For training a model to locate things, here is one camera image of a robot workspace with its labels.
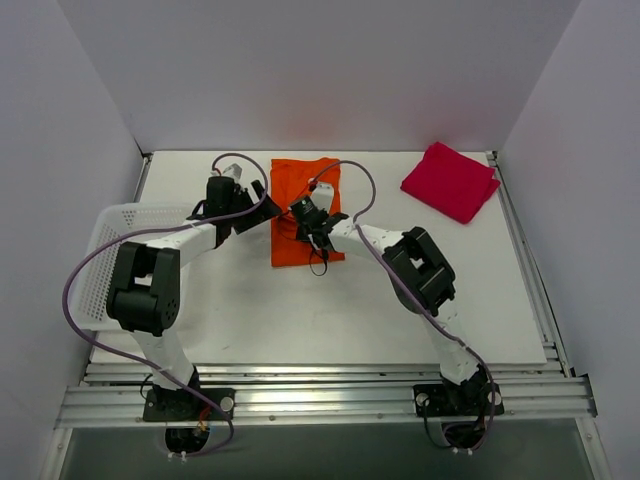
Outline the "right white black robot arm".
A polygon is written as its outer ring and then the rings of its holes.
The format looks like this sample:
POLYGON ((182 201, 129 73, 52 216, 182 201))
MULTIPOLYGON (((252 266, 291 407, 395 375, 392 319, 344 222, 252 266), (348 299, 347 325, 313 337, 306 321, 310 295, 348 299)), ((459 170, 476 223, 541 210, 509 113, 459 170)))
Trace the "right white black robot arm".
POLYGON ((479 402, 479 388, 495 388, 486 363, 465 339, 455 305, 456 274, 425 229, 401 232, 360 224, 342 212, 329 214, 309 196, 292 203, 289 212, 298 239, 324 253, 370 259, 384 269, 403 307, 424 322, 450 409, 467 412, 479 402))

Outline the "orange t-shirt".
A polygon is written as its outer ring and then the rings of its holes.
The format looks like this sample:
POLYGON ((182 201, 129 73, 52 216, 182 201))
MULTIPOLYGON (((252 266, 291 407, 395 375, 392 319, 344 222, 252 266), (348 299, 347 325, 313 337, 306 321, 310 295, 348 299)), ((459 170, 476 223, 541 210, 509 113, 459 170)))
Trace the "orange t-shirt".
POLYGON ((310 194, 310 181, 323 169, 336 163, 336 158, 318 160, 273 159, 270 170, 271 198, 283 214, 271 221, 271 266, 274 268, 321 265, 319 252, 296 239, 297 226, 288 212, 289 205, 310 194))

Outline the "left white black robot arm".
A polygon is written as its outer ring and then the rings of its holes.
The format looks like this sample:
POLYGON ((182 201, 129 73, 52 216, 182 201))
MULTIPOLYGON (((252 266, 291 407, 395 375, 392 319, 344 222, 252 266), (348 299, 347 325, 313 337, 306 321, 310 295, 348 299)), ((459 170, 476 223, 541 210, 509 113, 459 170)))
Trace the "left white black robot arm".
POLYGON ((202 254, 278 216, 281 209, 263 183, 249 186, 237 174, 212 175, 206 195, 180 231, 118 249, 106 300, 107 315, 129 332, 143 357, 155 365, 153 391, 179 419, 194 417, 202 405, 198 374, 188 360, 174 324, 181 307, 183 270, 202 254))

